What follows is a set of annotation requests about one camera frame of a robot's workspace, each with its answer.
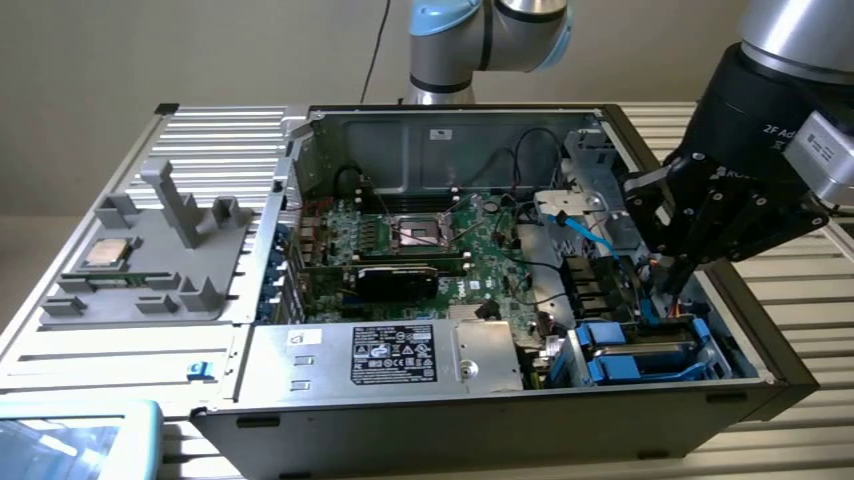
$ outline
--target wall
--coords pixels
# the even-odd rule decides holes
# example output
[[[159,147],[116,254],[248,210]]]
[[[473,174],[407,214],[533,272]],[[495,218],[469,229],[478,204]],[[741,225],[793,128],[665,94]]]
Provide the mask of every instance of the wall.
[[[393,0],[369,102],[405,95]],[[0,214],[79,215],[160,102],[353,103],[383,0],[3,0]],[[481,101],[694,100],[746,0],[575,0],[567,57],[475,77]]]

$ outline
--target warning label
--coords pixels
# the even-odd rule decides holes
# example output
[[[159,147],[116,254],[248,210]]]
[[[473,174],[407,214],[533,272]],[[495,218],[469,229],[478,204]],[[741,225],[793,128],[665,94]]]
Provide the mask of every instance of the warning label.
[[[437,381],[433,325],[355,327],[353,369],[357,385]]]

